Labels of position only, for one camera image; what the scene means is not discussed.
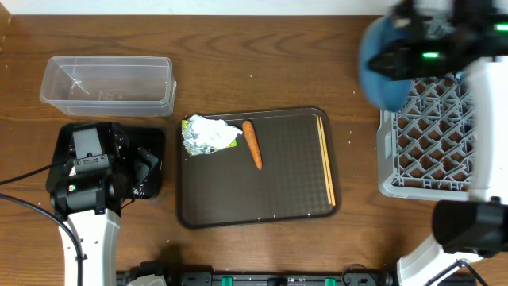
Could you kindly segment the dark blue plate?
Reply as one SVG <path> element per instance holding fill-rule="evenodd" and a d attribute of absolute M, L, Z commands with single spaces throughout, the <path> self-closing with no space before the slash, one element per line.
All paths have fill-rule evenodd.
<path fill-rule="evenodd" d="M 401 110 L 410 92 L 411 80 L 391 80 L 372 71 L 368 61 L 381 52 L 390 42 L 406 38 L 401 29 L 396 29 L 391 19 L 383 16 L 372 22 L 364 32 L 359 50 L 359 80 L 366 99 L 380 110 Z"/>

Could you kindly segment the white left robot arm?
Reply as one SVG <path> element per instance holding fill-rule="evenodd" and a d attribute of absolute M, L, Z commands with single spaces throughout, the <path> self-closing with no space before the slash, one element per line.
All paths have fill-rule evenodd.
<path fill-rule="evenodd" d="M 165 143 L 161 129 L 118 122 L 60 129 L 46 190 L 63 223 L 67 285 L 117 283 L 122 206 L 158 195 Z"/>

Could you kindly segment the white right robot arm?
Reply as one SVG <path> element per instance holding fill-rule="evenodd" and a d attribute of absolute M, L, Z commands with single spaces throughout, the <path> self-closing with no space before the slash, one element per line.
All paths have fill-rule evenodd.
<path fill-rule="evenodd" d="M 432 200 L 430 235 L 381 285 L 451 284 L 507 249 L 507 4 L 401 1 L 360 44 L 379 190 Z"/>

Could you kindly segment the light blue small bowl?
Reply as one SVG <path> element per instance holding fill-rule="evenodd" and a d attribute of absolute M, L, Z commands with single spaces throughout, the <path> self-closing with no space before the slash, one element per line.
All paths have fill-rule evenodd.
<path fill-rule="evenodd" d="M 466 76 L 467 76 L 467 72 L 465 72 L 465 71 L 458 71 L 458 72 L 455 74 L 455 77 L 456 77 L 456 79 L 458 79 L 458 80 L 462 80 L 462 79 L 464 79 Z"/>

